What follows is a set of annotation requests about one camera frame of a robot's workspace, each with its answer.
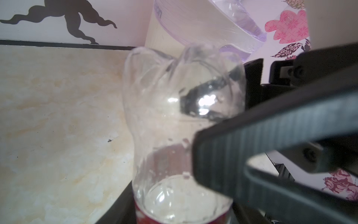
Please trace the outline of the red-label yellow-cap bottle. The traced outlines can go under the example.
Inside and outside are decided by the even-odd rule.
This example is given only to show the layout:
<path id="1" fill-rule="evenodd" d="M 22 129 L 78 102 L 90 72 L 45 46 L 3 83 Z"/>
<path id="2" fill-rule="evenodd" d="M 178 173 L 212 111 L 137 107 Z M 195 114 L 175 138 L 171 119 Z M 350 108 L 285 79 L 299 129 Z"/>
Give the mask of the red-label yellow-cap bottle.
<path id="1" fill-rule="evenodd" d="M 230 223 L 232 200 L 200 186 L 192 169 L 195 134 L 217 123 L 182 114 L 180 97 L 236 66 L 243 66 L 237 53 L 211 45 L 191 45 L 179 57 L 145 47 L 129 53 L 122 91 L 137 223 Z"/>

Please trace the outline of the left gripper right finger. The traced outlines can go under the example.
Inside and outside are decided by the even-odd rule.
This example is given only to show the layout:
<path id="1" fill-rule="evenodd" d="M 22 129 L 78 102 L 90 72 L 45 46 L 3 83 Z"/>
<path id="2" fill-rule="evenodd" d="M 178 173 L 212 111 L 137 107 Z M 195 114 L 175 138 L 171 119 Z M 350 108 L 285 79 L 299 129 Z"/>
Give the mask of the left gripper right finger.
<path id="1" fill-rule="evenodd" d="M 231 224 L 271 224 L 259 210 L 233 202 Z"/>

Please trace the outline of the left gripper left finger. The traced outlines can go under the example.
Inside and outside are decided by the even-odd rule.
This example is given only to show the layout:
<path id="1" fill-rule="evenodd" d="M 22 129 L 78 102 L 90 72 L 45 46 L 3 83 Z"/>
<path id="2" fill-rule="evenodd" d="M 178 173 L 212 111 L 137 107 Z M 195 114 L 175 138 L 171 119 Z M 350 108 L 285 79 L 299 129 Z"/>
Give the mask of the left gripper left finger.
<path id="1" fill-rule="evenodd" d="M 136 209 L 130 182 L 96 224 L 136 224 Z"/>

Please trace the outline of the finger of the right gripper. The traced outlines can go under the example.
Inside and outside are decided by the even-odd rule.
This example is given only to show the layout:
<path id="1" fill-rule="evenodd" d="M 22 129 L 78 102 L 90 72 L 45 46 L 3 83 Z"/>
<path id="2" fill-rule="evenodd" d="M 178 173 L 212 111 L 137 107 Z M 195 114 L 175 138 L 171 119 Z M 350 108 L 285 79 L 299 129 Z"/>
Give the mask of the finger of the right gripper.
<path id="1" fill-rule="evenodd" d="M 180 112 L 219 123 L 245 111 L 246 75 L 236 66 L 223 76 L 202 83 L 180 97 Z"/>

